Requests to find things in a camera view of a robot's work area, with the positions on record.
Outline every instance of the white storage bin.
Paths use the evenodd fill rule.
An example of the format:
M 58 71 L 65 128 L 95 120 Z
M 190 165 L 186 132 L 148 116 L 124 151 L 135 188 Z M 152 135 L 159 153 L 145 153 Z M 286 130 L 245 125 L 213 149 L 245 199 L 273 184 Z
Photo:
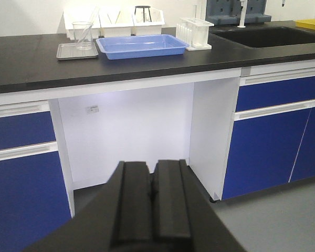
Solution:
M 210 50 L 208 44 L 209 27 L 213 23 L 198 18 L 181 18 L 181 23 L 176 25 L 176 37 L 190 46 L 188 51 Z
M 133 18 L 133 31 L 134 35 L 154 35 L 161 34 L 162 25 L 165 24 L 163 12 L 162 10 L 158 10 L 155 8 L 150 8 L 150 15 L 148 12 L 148 8 L 145 9 L 145 22 L 143 20 L 143 9 L 137 8 L 136 12 L 135 8 L 133 8 L 132 18 Z
M 99 18 L 101 35 L 105 38 L 131 36 L 133 20 L 129 9 L 101 7 Z
M 70 38 L 70 40 L 75 39 L 75 36 L 73 33 L 74 27 L 72 26 L 72 22 L 89 21 L 92 11 L 93 11 L 93 8 L 84 7 L 84 6 L 68 8 L 63 11 L 67 38 Z M 93 39 L 99 38 L 100 36 L 100 23 L 99 23 L 98 17 L 96 17 L 96 19 L 93 22 L 91 33 L 92 33 Z

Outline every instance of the faucet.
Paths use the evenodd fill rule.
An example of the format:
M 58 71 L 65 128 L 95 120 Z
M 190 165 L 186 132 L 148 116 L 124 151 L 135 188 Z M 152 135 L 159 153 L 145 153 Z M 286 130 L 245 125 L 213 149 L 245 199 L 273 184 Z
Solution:
M 240 14 L 240 22 L 237 27 L 245 28 L 245 16 L 246 16 L 246 9 L 247 9 L 247 0 L 240 0 L 242 12 Z

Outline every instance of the white wall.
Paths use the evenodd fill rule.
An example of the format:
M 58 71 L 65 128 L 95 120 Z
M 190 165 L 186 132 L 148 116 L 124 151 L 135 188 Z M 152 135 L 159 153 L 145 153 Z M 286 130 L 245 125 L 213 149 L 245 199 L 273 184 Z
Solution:
M 265 14 L 272 16 L 272 21 L 315 18 L 315 0 L 267 0 Z
M 273 20 L 315 18 L 315 0 L 286 0 L 283 8 L 281 2 L 267 0 L 265 13 Z M 203 18 L 206 0 L 0 0 L 0 36 L 64 33 L 63 9 L 81 3 L 151 5 L 163 11 L 165 26 L 171 27 L 180 17 L 194 16 L 195 4 L 197 17 Z

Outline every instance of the gray floor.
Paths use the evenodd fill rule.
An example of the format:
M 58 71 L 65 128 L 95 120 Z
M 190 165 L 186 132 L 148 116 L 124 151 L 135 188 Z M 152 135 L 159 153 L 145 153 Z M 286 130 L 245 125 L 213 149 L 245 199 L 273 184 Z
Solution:
M 100 192 L 103 185 L 74 190 L 75 214 L 78 214 Z
M 76 190 L 76 213 L 101 188 Z M 211 206 L 248 252 L 315 252 L 315 178 Z

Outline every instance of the black countertop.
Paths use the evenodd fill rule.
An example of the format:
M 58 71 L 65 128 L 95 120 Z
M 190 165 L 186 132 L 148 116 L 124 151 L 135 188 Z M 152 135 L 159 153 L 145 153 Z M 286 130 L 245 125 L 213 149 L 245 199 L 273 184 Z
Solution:
M 295 24 L 270 22 L 246 29 L 269 26 Z M 173 34 L 175 28 L 165 28 L 163 33 Z M 65 34 L 0 37 L 0 93 L 315 59 L 315 43 L 248 48 L 212 34 L 208 42 L 212 50 L 186 51 L 183 55 L 109 60 L 99 52 L 94 59 L 58 61 L 58 45 L 70 43 Z

